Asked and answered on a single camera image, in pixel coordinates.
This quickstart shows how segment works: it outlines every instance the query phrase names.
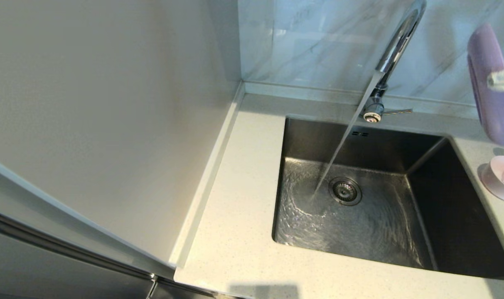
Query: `marble tile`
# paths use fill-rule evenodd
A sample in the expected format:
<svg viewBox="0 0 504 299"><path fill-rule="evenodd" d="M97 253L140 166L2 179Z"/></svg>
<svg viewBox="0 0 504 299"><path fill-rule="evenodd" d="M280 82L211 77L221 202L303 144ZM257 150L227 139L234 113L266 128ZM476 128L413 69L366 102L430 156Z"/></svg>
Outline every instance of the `marble tile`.
<svg viewBox="0 0 504 299"><path fill-rule="evenodd" d="M362 91L410 0L240 0L246 81ZM504 0L429 0L388 94L473 103L466 45L490 22L504 53Z"/></svg>

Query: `purple holder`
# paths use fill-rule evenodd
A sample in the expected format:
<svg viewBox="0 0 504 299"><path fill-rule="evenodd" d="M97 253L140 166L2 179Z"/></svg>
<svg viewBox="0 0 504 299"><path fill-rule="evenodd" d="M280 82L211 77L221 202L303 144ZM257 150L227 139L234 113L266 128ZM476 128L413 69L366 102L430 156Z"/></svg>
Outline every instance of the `purple holder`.
<svg viewBox="0 0 504 299"><path fill-rule="evenodd" d="M486 83L490 73L504 70L504 59L488 23L470 37L468 66L480 123L490 140L504 146L504 93L489 89Z"/></svg>

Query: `white countertop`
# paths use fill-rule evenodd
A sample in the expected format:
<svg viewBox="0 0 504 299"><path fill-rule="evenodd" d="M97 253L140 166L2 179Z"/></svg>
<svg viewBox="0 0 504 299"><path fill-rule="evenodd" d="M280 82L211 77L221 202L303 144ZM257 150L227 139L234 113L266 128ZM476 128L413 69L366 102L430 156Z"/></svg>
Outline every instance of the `white countertop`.
<svg viewBox="0 0 504 299"><path fill-rule="evenodd" d="M285 117L347 123L354 106L247 94L177 282L258 299L495 298L504 281L402 267L286 246L272 239ZM495 146L478 121L435 114L390 116L381 128L452 139L504 247L504 201L478 179Z"/></svg>

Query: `water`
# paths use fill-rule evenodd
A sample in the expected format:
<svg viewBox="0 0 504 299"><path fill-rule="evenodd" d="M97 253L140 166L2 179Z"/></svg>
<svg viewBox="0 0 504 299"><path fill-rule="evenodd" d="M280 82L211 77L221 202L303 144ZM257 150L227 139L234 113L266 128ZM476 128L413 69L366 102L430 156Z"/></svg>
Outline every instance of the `water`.
<svg viewBox="0 0 504 299"><path fill-rule="evenodd" d="M334 164L326 182L348 176L364 193L356 206L335 202L322 186L309 196L326 163L286 158L274 240L281 244L407 267L434 269L405 174Z"/></svg>
<svg viewBox="0 0 504 299"><path fill-rule="evenodd" d="M337 146L335 153L333 154L333 156L331 157L331 160L329 161L328 165L326 166L324 173L320 177L320 180L318 180L318 185L315 188L313 195L311 196L311 202L316 197L316 194L318 192L318 189L320 189L320 186L322 186L322 182L324 181L324 178L326 178L326 175L329 172L329 169L331 168L333 161L335 161L335 158L337 157L339 151L341 150L342 145L344 144L344 142L346 141L346 138L350 134L351 128L353 127L353 124L355 124L355 122L357 121L357 117L359 117L359 114L361 113L362 108L366 104L366 100L368 99L368 97L370 97L370 94L372 93L372 91L376 87L377 83L379 82L379 80L381 80L381 78L383 77L384 74L385 73L379 72L378 70L376 70L374 75L372 76L372 79L370 80L370 83L368 84L368 87L366 87L366 91L364 92L364 95L362 96L361 102L360 102L359 106L357 107L355 114L353 114L353 117L352 117L350 123L348 124L348 127L346 128L344 135L342 136L341 142L339 142L339 145Z"/></svg>

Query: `stainless steel sink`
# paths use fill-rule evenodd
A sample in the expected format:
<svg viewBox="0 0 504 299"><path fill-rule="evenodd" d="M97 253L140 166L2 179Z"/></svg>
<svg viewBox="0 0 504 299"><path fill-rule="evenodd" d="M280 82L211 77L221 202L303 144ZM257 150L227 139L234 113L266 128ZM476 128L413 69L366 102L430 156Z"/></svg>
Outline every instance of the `stainless steel sink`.
<svg viewBox="0 0 504 299"><path fill-rule="evenodd" d="M346 125L287 119L276 242L504 279L504 252L450 142L353 127L315 197Z"/></svg>

